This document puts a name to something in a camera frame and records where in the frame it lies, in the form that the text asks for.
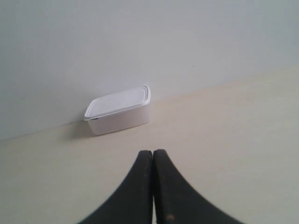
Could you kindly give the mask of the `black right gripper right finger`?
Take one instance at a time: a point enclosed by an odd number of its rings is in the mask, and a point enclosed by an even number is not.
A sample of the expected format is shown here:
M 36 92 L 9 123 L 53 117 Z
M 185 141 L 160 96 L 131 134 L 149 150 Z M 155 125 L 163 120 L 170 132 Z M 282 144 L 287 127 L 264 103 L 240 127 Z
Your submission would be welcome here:
M 199 194 L 166 150 L 153 153 L 153 196 L 158 224 L 240 224 Z

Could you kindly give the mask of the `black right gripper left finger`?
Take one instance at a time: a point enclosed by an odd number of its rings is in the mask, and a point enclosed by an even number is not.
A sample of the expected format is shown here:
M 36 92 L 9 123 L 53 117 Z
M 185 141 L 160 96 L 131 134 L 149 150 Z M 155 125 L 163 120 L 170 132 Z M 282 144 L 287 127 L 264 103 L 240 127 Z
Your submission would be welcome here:
M 82 224 L 150 224 L 153 213 L 151 151 L 142 150 L 115 192 Z

